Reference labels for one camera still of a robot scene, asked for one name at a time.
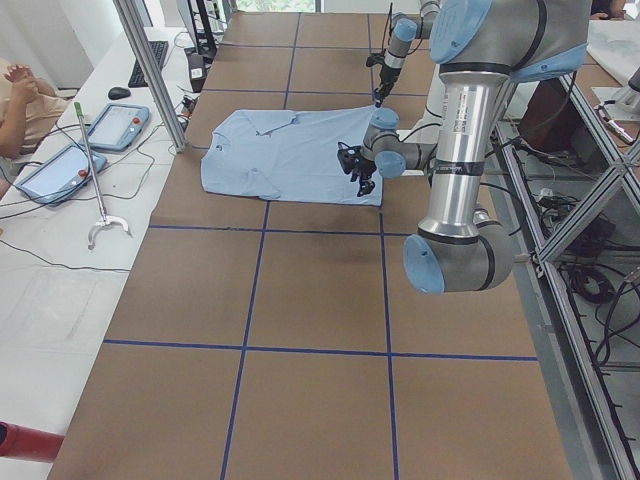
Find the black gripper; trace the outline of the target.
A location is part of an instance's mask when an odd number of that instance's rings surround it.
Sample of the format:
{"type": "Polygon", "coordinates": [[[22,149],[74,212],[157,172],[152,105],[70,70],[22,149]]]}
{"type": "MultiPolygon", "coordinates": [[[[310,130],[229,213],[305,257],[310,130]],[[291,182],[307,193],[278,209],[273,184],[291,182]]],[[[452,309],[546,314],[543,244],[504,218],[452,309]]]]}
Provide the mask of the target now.
{"type": "Polygon", "coordinates": [[[356,158],[351,171],[351,182],[359,182],[357,196],[369,195],[375,189],[375,182],[372,180],[375,172],[375,163],[367,159],[356,158]]]}
{"type": "Polygon", "coordinates": [[[384,104],[385,99],[391,93],[396,81],[400,75],[400,70],[396,68],[383,65],[380,70],[380,83],[374,90],[374,103],[376,106],[381,107],[384,104]]]}

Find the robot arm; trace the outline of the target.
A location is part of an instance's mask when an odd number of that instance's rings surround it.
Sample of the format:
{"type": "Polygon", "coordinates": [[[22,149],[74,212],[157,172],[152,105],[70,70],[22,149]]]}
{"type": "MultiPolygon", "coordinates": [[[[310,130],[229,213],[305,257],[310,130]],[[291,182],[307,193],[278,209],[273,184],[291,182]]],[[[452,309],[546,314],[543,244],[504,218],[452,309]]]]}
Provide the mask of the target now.
{"type": "Polygon", "coordinates": [[[371,53],[366,60],[368,68],[380,66],[379,84],[373,91],[374,105],[377,108],[382,106],[398,81],[406,58],[413,52],[413,42],[430,38],[440,9],[439,1],[420,1],[418,16],[394,14],[393,9],[389,10],[388,42],[379,52],[371,53]]]}
{"type": "Polygon", "coordinates": [[[341,146],[338,159],[364,195],[373,191],[375,175],[420,170],[430,178],[427,215],[404,244],[404,268],[416,290],[487,290],[510,274],[511,240],[478,201],[498,103],[509,84],[577,71],[590,15],[587,1],[424,1],[418,15],[391,21],[388,46],[367,61],[380,67],[378,105],[362,143],[341,146]],[[428,41],[443,84],[434,144],[400,138],[397,114],[382,104],[417,39],[428,41]]]}

